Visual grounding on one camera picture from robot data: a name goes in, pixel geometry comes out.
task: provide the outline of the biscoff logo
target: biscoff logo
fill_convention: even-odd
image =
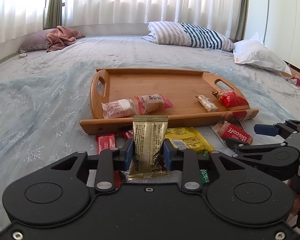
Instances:
[[[229,130],[227,131],[228,133],[233,133],[235,134],[238,138],[240,138],[241,141],[245,142],[247,140],[247,137],[244,136],[242,133],[236,131],[233,128],[229,128]]]

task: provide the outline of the pillowcase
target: pillowcase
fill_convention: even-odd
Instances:
[[[21,46],[20,46],[20,48],[18,49],[17,52],[20,52],[20,50],[24,50],[25,52],[28,52],[28,51],[34,51],[34,50],[45,50],[45,49],[47,49],[48,45],[50,43],[46,40],[46,35],[51,30],[53,30],[53,29],[37,31],[36,33],[31,34],[21,44]]]
[[[149,22],[146,41],[204,49],[231,51],[233,43],[221,33],[188,23]]]
[[[233,54],[235,63],[292,76],[288,65],[255,38],[236,42]]]

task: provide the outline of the barcode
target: barcode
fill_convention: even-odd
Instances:
[[[183,140],[172,139],[172,142],[176,148],[179,148],[179,147],[187,147],[188,148],[188,146],[183,143]]]

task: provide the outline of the striped pillow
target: striped pillow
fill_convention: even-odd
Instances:
[[[221,33],[188,23],[149,22],[148,29],[151,33],[142,38],[157,44],[224,51],[231,51],[234,47],[232,41]]]

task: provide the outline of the pink blanket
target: pink blanket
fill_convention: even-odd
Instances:
[[[47,52],[63,49],[66,46],[75,43],[76,39],[83,38],[81,32],[63,26],[57,26],[52,29],[46,36],[46,40],[50,42]]]

